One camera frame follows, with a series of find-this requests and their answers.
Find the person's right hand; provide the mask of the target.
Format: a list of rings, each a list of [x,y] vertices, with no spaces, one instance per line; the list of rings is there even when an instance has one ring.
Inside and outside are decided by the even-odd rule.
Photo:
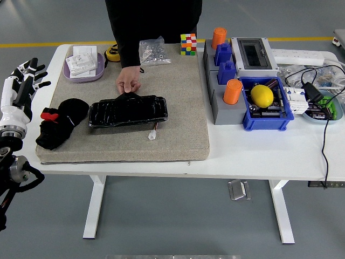
[[[120,94],[137,92],[141,87],[139,82],[140,67],[130,66],[124,67],[116,79],[116,88]]]

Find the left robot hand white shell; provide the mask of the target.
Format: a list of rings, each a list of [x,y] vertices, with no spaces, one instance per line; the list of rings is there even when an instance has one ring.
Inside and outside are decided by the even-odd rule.
[[[31,104],[35,93],[50,81],[43,81],[48,75],[32,58],[20,65],[6,78],[1,97],[1,126],[14,125],[24,128],[32,120]]]

